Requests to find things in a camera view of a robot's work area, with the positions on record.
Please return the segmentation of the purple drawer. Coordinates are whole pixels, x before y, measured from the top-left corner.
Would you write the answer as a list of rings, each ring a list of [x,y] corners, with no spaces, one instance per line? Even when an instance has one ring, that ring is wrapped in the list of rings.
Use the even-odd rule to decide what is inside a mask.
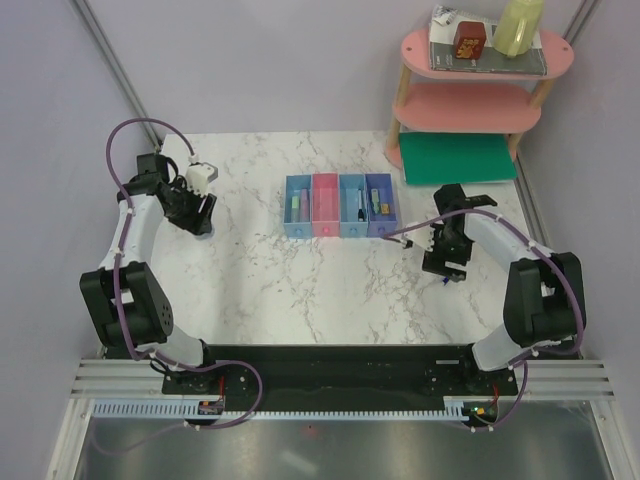
[[[398,224],[398,209],[395,202],[395,192],[393,188],[393,180],[390,173],[366,173],[366,205],[369,213],[369,237],[382,237],[387,233],[393,232]],[[386,203],[390,206],[391,213],[382,215],[381,212],[375,215],[372,211],[370,190],[378,189],[380,197],[380,206]]]

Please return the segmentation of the long green highlighter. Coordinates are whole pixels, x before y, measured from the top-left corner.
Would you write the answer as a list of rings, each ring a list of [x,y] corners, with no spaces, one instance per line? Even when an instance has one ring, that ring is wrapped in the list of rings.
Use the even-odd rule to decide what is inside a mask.
[[[290,221],[292,223],[298,223],[300,221],[300,199],[297,195],[291,197]]]

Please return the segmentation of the short green highlighter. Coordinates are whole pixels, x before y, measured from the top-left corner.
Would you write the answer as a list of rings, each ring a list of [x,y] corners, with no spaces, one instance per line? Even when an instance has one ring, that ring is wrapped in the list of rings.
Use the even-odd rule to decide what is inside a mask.
[[[372,211],[375,215],[378,215],[381,212],[379,190],[371,189],[370,197],[371,197]]]

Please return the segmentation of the black marker pen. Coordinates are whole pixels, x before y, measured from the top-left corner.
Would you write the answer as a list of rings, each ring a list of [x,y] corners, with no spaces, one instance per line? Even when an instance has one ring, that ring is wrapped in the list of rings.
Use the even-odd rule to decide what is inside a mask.
[[[361,189],[357,190],[357,206],[357,219],[359,222],[364,222],[366,220],[366,215],[364,209],[363,191]]]

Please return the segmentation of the light blue end drawer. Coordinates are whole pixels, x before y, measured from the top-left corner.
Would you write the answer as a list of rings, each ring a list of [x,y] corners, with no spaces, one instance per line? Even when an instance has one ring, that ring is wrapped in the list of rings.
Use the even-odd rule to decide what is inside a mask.
[[[283,226],[290,239],[310,239],[312,176],[289,175],[285,181]]]

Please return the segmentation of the pink drawer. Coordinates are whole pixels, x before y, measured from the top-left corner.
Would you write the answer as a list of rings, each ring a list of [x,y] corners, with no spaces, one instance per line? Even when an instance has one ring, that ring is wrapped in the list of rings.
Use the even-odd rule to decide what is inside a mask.
[[[337,173],[312,175],[311,224],[315,237],[340,236],[340,194]]]

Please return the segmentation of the clear jar of paperclips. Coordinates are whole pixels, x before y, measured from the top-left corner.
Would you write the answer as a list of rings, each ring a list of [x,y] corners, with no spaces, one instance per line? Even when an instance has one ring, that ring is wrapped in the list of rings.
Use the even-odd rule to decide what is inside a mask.
[[[198,235],[195,238],[198,241],[205,241],[213,238],[214,235],[215,235],[215,229],[212,227],[212,229],[209,232],[202,233],[201,235]]]

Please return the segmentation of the pink highlighter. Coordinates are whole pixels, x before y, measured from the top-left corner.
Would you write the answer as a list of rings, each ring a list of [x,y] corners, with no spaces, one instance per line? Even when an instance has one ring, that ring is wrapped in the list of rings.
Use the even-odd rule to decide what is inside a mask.
[[[298,214],[300,223],[308,223],[310,217],[309,191],[301,189],[298,196]]]

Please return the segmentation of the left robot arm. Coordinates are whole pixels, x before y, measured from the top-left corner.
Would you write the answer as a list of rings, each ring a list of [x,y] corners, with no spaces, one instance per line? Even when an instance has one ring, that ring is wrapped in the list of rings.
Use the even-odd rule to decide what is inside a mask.
[[[163,221],[195,237],[213,233],[215,195],[208,187],[216,167],[192,161],[184,174],[161,154],[137,158],[137,173],[117,194],[119,220],[99,267],[79,286],[99,340],[114,358],[155,357],[186,369],[185,382],[208,393],[219,369],[204,360],[202,340],[174,324],[170,301],[151,269],[156,233]]]

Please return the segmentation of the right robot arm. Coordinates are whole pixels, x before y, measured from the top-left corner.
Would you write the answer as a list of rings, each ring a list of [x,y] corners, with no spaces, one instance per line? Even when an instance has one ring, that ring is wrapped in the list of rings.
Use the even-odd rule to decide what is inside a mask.
[[[431,226],[422,269],[453,282],[479,245],[507,273],[502,324],[471,346],[471,358],[458,368],[467,392],[483,392],[494,371],[507,368],[538,349],[564,353],[564,340],[579,340],[586,327],[582,268],[576,255],[556,253],[512,225],[487,195],[467,196],[459,184],[434,194],[443,217]]]

